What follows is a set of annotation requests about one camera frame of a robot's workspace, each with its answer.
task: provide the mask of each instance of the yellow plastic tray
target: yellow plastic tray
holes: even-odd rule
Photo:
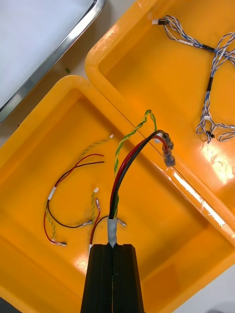
[[[61,221],[85,221],[92,215],[91,194],[98,186],[101,215],[106,215],[115,151],[132,128],[88,81],[67,76],[0,149],[0,296],[20,311],[79,312],[91,227],[70,230],[56,224],[58,240],[68,245],[50,244],[43,230],[45,203],[58,177],[82,151],[113,133],[112,140],[92,150],[103,153],[105,163],[74,171],[51,200]],[[120,159],[142,139],[136,133],[125,142]],[[178,193],[175,188],[182,185],[187,192]],[[118,243],[136,248],[147,313],[172,312],[234,263],[232,229],[206,201],[201,214],[195,210],[201,196],[175,169],[166,170],[153,145],[130,167],[119,197],[118,215],[127,227],[118,225]],[[105,221],[97,227],[94,243],[107,243]]]
[[[220,0],[138,0],[92,48],[86,73],[99,91],[133,124],[152,109],[159,128],[175,144],[176,167],[214,211],[235,230],[235,140],[208,145],[196,134],[213,55],[170,40],[153,18],[177,17],[185,32],[217,46],[234,31],[235,2]],[[214,79],[211,113],[214,120],[234,124],[234,68],[227,62]],[[152,130],[140,129],[144,136]],[[177,176],[170,176],[179,183]],[[183,193],[191,193],[182,184]],[[200,198],[194,205],[203,208]]]

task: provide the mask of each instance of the white table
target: white table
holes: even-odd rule
[[[71,70],[71,74],[86,77],[84,63],[87,53],[133,2],[134,0],[106,0],[106,5],[97,20],[48,72],[36,89],[0,124],[0,146],[11,136],[53,85],[67,74],[66,68]],[[235,266],[199,291],[175,313],[215,313],[216,311],[213,309],[218,309],[223,313],[235,313],[234,290]]]

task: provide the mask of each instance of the white connector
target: white connector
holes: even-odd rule
[[[158,25],[158,19],[153,19],[152,20],[152,25]]]
[[[52,191],[50,192],[49,197],[47,198],[47,200],[50,200],[52,198],[52,196],[53,196],[53,194],[55,192],[55,189],[56,189],[56,187],[54,186]]]
[[[67,243],[65,241],[60,241],[56,243],[58,246],[67,246]]]

